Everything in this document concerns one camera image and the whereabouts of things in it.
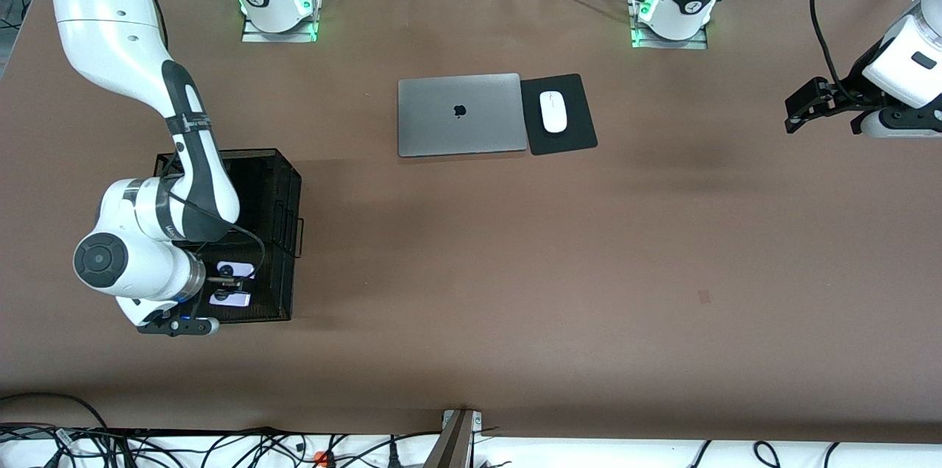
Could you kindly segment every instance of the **mouse pad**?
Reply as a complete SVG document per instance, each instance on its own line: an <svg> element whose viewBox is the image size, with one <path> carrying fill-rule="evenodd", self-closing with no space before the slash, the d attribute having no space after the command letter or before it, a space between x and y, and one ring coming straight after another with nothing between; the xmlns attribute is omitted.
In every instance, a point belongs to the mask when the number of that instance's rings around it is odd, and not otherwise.
<svg viewBox="0 0 942 468"><path fill-rule="evenodd" d="M551 76L549 78L524 79L520 83L523 94L524 120L527 124L527 139L533 155L571 152L598 146L589 102L578 74ZM561 133L546 132L539 111L539 93L558 91L566 104L566 129Z"/></svg>

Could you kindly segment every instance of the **white mouse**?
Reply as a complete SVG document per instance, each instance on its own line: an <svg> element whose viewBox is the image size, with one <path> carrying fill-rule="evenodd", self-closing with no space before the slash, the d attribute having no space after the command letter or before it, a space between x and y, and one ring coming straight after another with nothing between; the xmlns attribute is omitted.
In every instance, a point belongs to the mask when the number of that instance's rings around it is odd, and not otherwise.
<svg viewBox="0 0 942 468"><path fill-rule="evenodd" d="M542 113L542 126L546 132L560 133L566 129L566 103L562 101L562 93L539 93L539 112Z"/></svg>

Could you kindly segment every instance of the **table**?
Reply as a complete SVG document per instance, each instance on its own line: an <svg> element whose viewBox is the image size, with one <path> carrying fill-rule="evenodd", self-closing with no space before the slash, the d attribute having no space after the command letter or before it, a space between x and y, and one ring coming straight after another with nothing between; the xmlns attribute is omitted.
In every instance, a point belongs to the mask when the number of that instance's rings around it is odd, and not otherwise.
<svg viewBox="0 0 942 468"><path fill-rule="evenodd" d="M161 2L219 146L303 176L295 318L147 337L77 280L105 187L171 141L68 67L35 0L0 82L4 393L135 428L406 432L473 405L509 435L942 432L942 146L851 116L785 133L825 73L807 0L724 0L706 52L633 49L621 0L326 0L308 46L240 43L232 0ZM907 5L820 0L838 68ZM397 158L399 79L499 72L580 73L598 148Z"/></svg>

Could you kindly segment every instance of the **laptop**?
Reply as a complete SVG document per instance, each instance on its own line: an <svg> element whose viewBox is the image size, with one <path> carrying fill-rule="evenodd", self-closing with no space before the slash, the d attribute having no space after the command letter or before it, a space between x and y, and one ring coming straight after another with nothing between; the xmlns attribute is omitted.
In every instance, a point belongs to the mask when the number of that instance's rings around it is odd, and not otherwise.
<svg viewBox="0 0 942 468"><path fill-rule="evenodd" d="M401 79L398 123L400 157L527 149L517 74Z"/></svg>

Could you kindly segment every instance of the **metal mounting plate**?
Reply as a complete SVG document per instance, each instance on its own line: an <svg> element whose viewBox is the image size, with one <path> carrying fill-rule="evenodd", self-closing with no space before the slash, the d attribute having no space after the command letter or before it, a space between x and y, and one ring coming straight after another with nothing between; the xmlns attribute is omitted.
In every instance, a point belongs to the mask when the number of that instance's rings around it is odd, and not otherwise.
<svg viewBox="0 0 942 468"><path fill-rule="evenodd" d="M262 32L245 18L242 26L242 41L246 43L313 43L317 41L317 28L320 25L320 6L323 0L300 0L309 5L312 12L300 20L292 29L285 32Z"/></svg>
<svg viewBox="0 0 942 468"><path fill-rule="evenodd" d="M645 7L646 2L628 1L628 18L631 25L631 45L645 46L649 49L697 49L707 48L707 29L701 28L693 38L684 41L672 41L661 38L652 31L650 26L638 20L640 10Z"/></svg>

